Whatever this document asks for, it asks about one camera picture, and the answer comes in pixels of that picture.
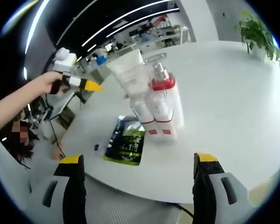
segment potted plant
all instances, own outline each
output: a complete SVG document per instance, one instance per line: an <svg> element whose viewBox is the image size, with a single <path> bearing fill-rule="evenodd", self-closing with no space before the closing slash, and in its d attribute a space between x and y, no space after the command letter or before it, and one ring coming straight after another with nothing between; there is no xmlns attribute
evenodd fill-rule
<svg viewBox="0 0 280 224"><path fill-rule="evenodd" d="M242 12L242 14L247 16L247 21L240 21L238 24L242 43L246 44L248 54L252 51L252 55L260 61L264 61L266 56L273 60L275 54L278 60L280 50L273 43L272 33L259 17L254 18L247 12Z"/></svg>

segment human arm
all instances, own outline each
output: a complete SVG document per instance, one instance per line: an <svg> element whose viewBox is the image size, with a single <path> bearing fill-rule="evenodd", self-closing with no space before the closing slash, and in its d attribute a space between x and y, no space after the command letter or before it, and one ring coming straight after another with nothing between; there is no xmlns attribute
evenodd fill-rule
<svg viewBox="0 0 280 224"><path fill-rule="evenodd" d="M62 79L61 74L47 72L0 100L0 129L35 98L50 93L53 82L58 79Z"/></svg>

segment green leaves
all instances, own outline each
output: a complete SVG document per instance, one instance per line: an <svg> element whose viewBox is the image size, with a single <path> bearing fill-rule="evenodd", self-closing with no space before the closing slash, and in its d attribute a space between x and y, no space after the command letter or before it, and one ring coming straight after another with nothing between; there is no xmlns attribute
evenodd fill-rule
<svg viewBox="0 0 280 224"><path fill-rule="evenodd" d="M280 57L280 51L273 44L273 36L267 27L263 24L260 18L254 19L248 12L242 12L247 16L247 21L239 21L242 43L247 45L247 52L255 47L264 47L267 57L272 60L274 53L276 53L276 60Z"/></svg>

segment black ceiling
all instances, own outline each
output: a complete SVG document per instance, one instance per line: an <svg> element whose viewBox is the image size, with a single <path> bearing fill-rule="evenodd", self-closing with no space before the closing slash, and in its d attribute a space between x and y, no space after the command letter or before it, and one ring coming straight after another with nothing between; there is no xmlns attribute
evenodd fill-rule
<svg viewBox="0 0 280 224"><path fill-rule="evenodd" d="M94 44L97 44L99 46L107 40L106 36L115 30L112 27L119 23L119 21L106 28L104 31L95 36L91 41L89 41L84 47L82 47L81 45L93 34L95 34L102 27L117 19L118 17L141 6L156 1L158 0L121 0L109 2L98 0L75 20L75 22L70 26L68 31L59 42L57 48L68 48L72 52L76 53L77 57L86 56L87 50L91 46L93 46ZM47 29L51 40L54 43L57 43L58 39L67 28L67 26L72 22L73 18L76 17L79 12L92 1L56 0L50 2L47 5L47 8L51 9L49 12L50 16L47 16ZM167 9L168 3L163 2L128 15L127 17L125 17L125 20L127 20L128 22L132 22L144 16Z"/></svg>

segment white round table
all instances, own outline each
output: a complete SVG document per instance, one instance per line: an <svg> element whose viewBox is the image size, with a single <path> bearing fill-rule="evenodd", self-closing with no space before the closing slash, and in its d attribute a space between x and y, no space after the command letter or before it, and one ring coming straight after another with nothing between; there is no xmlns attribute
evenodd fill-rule
<svg viewBox="0 0 280 224"><path fill-rule="evenodd" d="M251 189L280 168L280 68L261 63L239 42L186 43L166 52L176 76L185 127L173 145L147 139L139 166L102 157L119 115L131 115L129 100L111 76L95 92L63 137L67 156L82 153L85 172L121 191L171 203L193 203L195 152L216 156Z"/></svg>

